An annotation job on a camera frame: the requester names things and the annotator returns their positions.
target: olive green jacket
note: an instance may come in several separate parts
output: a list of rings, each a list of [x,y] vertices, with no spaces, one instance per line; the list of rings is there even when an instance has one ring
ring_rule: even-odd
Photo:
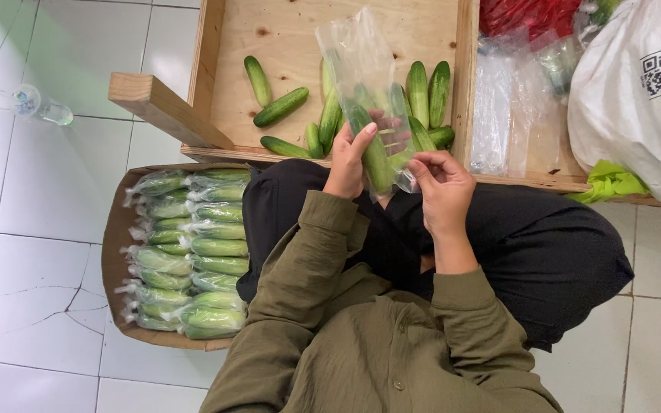
[[[432,305],[364,264],[342,272],[368,227],[356,208],[308,191],[201,413],[562,411],[481,268],[436,274]]]

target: red plastic bag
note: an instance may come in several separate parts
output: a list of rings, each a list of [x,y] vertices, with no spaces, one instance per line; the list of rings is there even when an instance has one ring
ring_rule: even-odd
[[[573,34],[573,14],[581,0],[481,0],[480,31],[497,36],[517,27],[529,27],[529,41],[550,29],[558,37]]]

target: white tile floor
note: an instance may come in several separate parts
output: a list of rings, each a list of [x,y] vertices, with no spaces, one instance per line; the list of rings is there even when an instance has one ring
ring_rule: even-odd
[[[225,358],[125,337],[100,283],[101,234],[125,170],[191,162],[106,100],[109,74],[156,73],[186,96],[198,3],[0,0],[0,411],[197,411]],[[23,80],[70,106],[72,127],[4,110]],[[565,411],[661,413],[661,209],[595,208],[637,278],[553,354],[536,351],[536,371]]]

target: plastic cup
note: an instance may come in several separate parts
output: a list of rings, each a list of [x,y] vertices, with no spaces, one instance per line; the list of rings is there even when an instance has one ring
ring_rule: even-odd
[[[60,102],[43,95],[32,85],[19,85],[12,93],[10,109],[17,116],[44,120],[65,126],[73,122],[73,112]]]

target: wooden box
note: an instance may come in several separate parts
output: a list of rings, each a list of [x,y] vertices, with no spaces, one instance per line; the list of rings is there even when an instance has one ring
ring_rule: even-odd
[[[405,82],[411,63],[425,63],[428,76],[447,60],[453,91],[445,124],[455,130],[451,153],[470,164],[476,80],[478,0],[203,0],[187,102],[156,77],[113,73],[109,100],[183,142],[181,152],[198,162],[240,162],[266,166],[284,156],[259,144],[263,135],[304,145],[303,132],[322,111],[321,53],[314,30],[329,21],[356,14],[370,5],[397,59],[396,80]],[[253,98],[243,60],[255,56],[270,80],[275,98],[300,86],[310,88],[308,101],[269,128],[256,128],[261,110]],[[478,182],[523,184],[556,192],[585,192],[587,175],[570,152],[567,128],[562,133],[557,172],[537,165],[537,146],[530,145],[524,178],[478,175]],[[329,167],[328,159],[314,162]],[[651,196],[621,201],[661,205]]]

